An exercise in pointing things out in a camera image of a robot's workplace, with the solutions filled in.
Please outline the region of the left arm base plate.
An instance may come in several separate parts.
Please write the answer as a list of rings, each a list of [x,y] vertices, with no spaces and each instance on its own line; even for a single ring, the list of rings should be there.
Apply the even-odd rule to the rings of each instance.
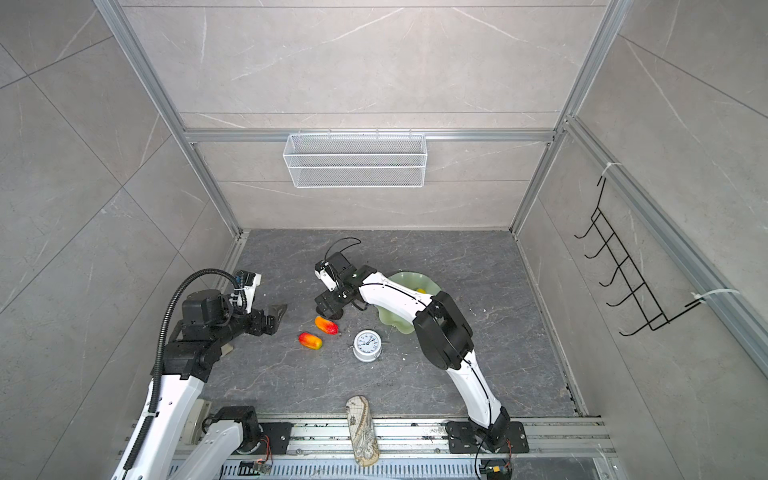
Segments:
[[[293,423],[291,422],[266,422],[260,424],[262,437],[255,450],[255,455],[264,457],[267,450],[272,455],[286,455],[291,440]]]

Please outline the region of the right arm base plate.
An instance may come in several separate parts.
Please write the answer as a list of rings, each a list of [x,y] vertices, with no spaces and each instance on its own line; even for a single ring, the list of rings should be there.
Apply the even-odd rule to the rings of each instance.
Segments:
[[[530,452],[524,425],[509,421],[488,433],[470,421],[448,421],[444,424],[452,454],[478,452],[526,454]]]

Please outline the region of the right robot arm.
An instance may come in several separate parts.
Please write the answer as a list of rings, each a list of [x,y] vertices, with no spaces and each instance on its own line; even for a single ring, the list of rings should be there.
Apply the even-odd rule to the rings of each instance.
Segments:
[[[496,452],[505,444],[510,416],[485,380],[474,351],[472,329],[448,293],[421,294],[367,266],[336,273],[330,263],[320,262],[315,275],[327,288],[316,298],[323,316],[333,316],[360,299],[408,321],[422,353],[448,373],[459,391],[483,447]]]

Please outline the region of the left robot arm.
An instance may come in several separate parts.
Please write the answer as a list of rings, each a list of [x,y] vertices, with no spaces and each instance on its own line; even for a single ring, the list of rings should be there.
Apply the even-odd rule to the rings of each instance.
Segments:
[[[237,310],[229,295],[194,292],[182,303],[173,339],[159,340],[159,354],[144,409],[114,479],[211,479],[234,453],[271,453],[269,436],[252,406],[223,407],[203,421],[204,436],[174,473],[172,459],[193,406],[222,357],[222,347],[240,335],[272,335],[287,311]]]

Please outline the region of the green wavy fruit bowl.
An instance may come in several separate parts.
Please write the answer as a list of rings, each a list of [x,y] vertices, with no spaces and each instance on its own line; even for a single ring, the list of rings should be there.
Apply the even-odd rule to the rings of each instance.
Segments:
[[[428,276],[417,272],[398,272],[390,275],[388,279],[410,290],[417,291],[421,288],[428,295],[436,295],[441,291],[441,287],[437,283]],[[377,310],[379,321],[382,324],[393,327],[404,335],[410,335],[415,331],[413,325],[402,317],[379,306],[377,306]]]

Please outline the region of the red orange fake mango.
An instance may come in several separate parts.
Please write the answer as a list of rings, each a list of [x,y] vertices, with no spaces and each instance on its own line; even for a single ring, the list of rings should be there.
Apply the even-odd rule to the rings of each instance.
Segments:
[[[323,346],[323,340],[320,337],[308,332],[302,332],[298,336],[298,341],[302,346],[312,350],[319,350]]]
[[[317,316],[314,320],[315,326],[327,335],[337,335],[339,333],[338,325],[322,316]]]

